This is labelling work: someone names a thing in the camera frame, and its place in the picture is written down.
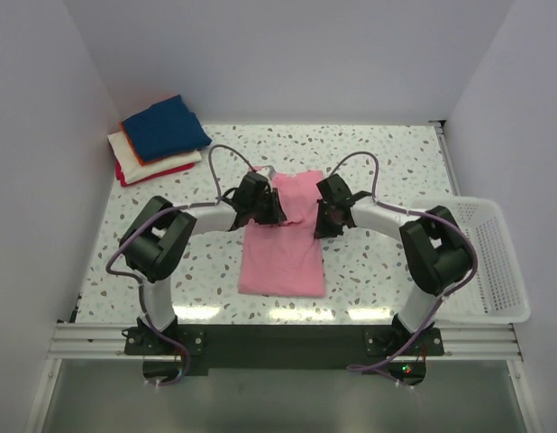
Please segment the pink t shirt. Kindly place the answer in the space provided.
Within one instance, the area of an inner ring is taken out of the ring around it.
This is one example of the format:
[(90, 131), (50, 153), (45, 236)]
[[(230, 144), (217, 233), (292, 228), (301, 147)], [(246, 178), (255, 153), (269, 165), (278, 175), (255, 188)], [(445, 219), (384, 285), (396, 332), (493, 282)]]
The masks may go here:
[(325, 295), (321, 242), (315, 238), (319, 170), (275, 175), (286, 221), (278, 226), (250, 222), (244, 231), (238, 291), (247, 295), (322, 298)]

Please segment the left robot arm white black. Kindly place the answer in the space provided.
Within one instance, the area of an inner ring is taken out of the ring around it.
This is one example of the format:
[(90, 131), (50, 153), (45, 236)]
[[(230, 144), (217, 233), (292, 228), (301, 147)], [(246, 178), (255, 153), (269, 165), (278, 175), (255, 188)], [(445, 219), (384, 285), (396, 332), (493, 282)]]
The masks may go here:
[(286, 221), (278, 190), (271, 186), (270, 166), (250, 171), (238, 187), (215, 203), (175, 206), (152, 198), (119, 243), (106, 271), (138, 283), (139, 328), (146, 345), (157, 354), (182, 349), (178, 317), (171, 300), (170, 277), (178, 268), (193, 235), (232, 232), (254, 221), (274, 226)]

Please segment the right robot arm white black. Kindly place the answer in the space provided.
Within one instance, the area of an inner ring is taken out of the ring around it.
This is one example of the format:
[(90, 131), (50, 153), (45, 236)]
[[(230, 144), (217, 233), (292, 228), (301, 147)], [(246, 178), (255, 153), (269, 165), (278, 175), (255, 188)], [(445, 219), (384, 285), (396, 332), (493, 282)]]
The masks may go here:
[(423, 333), (433, 324), (443, 298), (476, 273), (478, 258), (470, 240), (447, 207), (417, 210), (387, 204), (367, 191), (351, 192), (337, 174), (319, 181), (317, 188), (315, 238), (362, 228), (401, 243), (414, 287), (377, 343), (387, 355), (412, 354), (423, 344)]

